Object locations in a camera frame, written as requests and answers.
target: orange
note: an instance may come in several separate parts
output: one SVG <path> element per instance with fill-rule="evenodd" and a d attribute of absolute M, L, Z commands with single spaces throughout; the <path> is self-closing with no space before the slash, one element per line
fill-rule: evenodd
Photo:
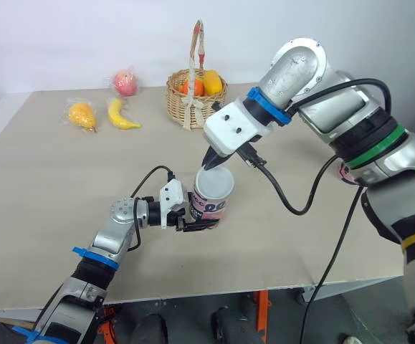
<path fill-rule="evenodd" d="M 176 86 L 176 89 L 179 92 L 182 92 L 184 94 L 188 94 L 188 82 L 189 80 L 186 79 L 185 83 L 183 85 Z M 204 83 L 202 82 L 202 79 L 196 78 L 194 80 L 194 96 L 195 97 L 201 97 L 204 94 Z"/>

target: yellow fruit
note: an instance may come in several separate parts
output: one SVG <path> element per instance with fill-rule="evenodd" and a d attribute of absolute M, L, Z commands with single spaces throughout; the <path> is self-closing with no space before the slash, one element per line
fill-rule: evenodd
<path fill-rule="evenodd" d="M 77 102 L 69 108 L 69 120 L 76 125 L 96 131 L 94 110 L 86 102 Z"/>
<path fill-rule="evenodd" d="M 204 94 L 214 95 L 221 92 L 223 85 L 219 74 L 214 70 L 207 70 L 204 72 Z"/>
<path fill-rule="evenodd" d="M 121 115 L 121 108 L 123 107 L 123 101 L 121 98 L 113 98 L 108 105 L 108 117 L 110 122 L 120 129 L 140 128 L 142 125 L 132 123 L 130 120 L 126 120 Z"/>

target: orange stand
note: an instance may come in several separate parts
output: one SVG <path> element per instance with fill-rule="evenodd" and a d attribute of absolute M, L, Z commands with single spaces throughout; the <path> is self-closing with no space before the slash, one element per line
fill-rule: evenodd
<path fill-rule="evenodd" d="M 260 290 L 253 293 L 255 303 L 257 303 L 257 332 L 261 336 L 263 343 L 267 339 L 267 311 L 272 306 L 269 301 L 269 291 Z"/>
<path fill-rule="evenodd" d="M 104 307 L 104 316 L 113 315 L 115 314 L 115 310 L 113 308 Z M 117 344 L 116 341 L 116 334 L 115 334 L 115 323 L 112 320 L 104 322 L 100 327 L 98 332 L 99 334 L 104 335 L 105 344 Z"/>

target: green band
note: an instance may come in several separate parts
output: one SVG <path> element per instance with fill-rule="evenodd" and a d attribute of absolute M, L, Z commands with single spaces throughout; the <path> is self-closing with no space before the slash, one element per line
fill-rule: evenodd
<path fill-rule="evenodd" d="M 405 128 L 401 125 L 397 126 L 390 134 L 387 135 L 380 143 L 375 145 L 374 147 L 368 149 L 365 153 L 360 154 L 357 158 L 347 161 L 346 164 L 350 168 L 356 168 L 357 166 L 365 163 L 368 160 L 371 160 L 378 154 L 384 152 L 387 148 L 389 148 L 395 141 L 397 141 L 400 136 L 403 135 L 405 132 Z"/>

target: wicker basket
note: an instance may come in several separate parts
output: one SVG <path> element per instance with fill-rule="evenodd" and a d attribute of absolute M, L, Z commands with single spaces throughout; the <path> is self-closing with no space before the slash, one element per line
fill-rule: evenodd
<path fill-rule="evenodd" d="M 196 48 L 196 42 L 199 38 L 199 65 L 200 68 L 194 68 L 194 50 Z M 204 77 L 204 27 L 201 20 L 198 20 L 194 30 L 193 38 L 191 39 L 191 51 L 190 51 L 190 69 L 180 70 L 177 73 L 172 74 L 167 80 L 167 113 L 180 123 L 185 129 L 199 129 L 204 126 L 204 121 L 210 115 L 215 113 L 212 109 L 214 102 L 219 102 L 220 105 L 224 105 L 226 90 L 228 84 L 220 77 L 223 88 L 221 92 L 215 95 L 208 95 L 203 97 L 194 96 L 194 79 L 196 77 Z M 189 78 L 189 91 L 185 95 L 177 91 L 176 86 L 185 83 L 186 78 Z"/>

